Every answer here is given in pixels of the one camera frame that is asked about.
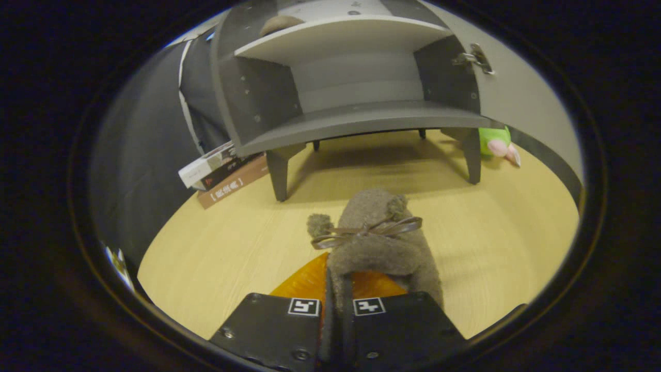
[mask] book spine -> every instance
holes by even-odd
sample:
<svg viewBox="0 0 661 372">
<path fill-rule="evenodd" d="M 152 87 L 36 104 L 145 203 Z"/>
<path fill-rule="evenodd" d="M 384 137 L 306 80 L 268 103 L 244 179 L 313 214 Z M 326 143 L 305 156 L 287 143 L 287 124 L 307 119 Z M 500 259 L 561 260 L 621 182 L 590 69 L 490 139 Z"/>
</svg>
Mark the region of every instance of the book spine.
<svg viewBox="0 0 661 372">
<path fill-rule="evenodd" d="M 250 163 L 246 166 L 250 167 L 251 165 L 253 165 L 252 169 L 240 169 L 225 181 L 216 185 L 211 191 L 199 191 L 198 200 L 202 207 L 208 209 L 245 185 L 255 182 L 268 174 L 268 166 L 266 165 L 265 157 L 254 160 L 254 164 Z"/>
</svg>

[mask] wooden table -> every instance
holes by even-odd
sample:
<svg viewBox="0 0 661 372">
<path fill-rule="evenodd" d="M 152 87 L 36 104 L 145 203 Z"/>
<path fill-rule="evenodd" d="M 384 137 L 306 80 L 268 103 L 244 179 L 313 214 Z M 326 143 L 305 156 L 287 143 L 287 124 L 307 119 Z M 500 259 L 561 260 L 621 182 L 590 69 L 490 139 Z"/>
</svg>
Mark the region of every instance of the wooden table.
<svg viewBox="0 0 661 372">
<path fill-rule="evenodd" d="M 322 254 L 305 231 L 311 213 L 336 222 L 352 195 L 383 187 L 406 194 L 423 218 L 446 313 L 468 338 L 538 294 L 578 224 L 566 187 L 519 152 L 522 168 L 483 160 L 471 185 L 462 151 L 438 130 L 426 140 L 417 131 L 328 140 L 319 152 L 309 144 L 290 161 L 284 203 L 268 177 L 208 210 L 191 197 L 154 239 L 138 279 L 158 307 L 210 338 L 247 293 L 269 293 Z"/>
</svg>

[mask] green plush toy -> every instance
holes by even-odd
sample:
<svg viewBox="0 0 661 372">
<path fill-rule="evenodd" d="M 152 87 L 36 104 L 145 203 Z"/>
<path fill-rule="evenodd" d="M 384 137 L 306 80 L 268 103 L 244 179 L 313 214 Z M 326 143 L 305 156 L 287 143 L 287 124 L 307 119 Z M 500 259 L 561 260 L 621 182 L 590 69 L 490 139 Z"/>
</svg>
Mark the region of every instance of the green plush toy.
<svg viewBox="0 0 661 372">
<path fill-rule="evenodd" d="M 507 126 L 505 129 L 479 128 L 479 132 L 480 151 L 483 155 L 506 158 L 518 167 L 521 166 L 519 151 L 512 144 L 512 136 Z"/>
</svg>

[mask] gray stuffed animal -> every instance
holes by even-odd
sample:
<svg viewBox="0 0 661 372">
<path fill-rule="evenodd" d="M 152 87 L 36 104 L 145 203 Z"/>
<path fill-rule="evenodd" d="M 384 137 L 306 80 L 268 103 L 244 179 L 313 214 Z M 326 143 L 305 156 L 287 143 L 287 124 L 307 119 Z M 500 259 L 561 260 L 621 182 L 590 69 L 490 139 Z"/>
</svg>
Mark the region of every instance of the gray stuffed animal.
<svg viewBox="0 0 661 372">
<path fill-rule="evenodd" d="M 343 293 L 343 276 L 363 271 L 388 274 L 408 291 L 429 293 L 443 307 L 438 270 L 421 226 L 422 219 L 408 211 L 403 195 L 381 189 L 361 191 L 349 200 L 338 228 L 326 214 L 308 218 L 313 245 L 332 248 L 328 268 L 339 313 L 344 299 L 352 296 Z"/>
</svg>

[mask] gray shelf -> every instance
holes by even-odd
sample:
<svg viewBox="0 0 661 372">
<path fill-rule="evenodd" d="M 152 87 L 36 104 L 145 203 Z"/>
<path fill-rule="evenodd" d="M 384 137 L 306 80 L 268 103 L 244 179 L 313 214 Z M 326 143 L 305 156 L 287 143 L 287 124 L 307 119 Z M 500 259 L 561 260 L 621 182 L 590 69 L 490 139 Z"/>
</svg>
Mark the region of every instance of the gray shelf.
<svg viewBox="0 0 661 372">
<path fill-rule="evenodd" d="M 240 156 L 366 132 L 418 128 L 488 128 L 492 121 L 431 101 L 364 103 L 297 116 L 243 144 Z"/>
</svg>

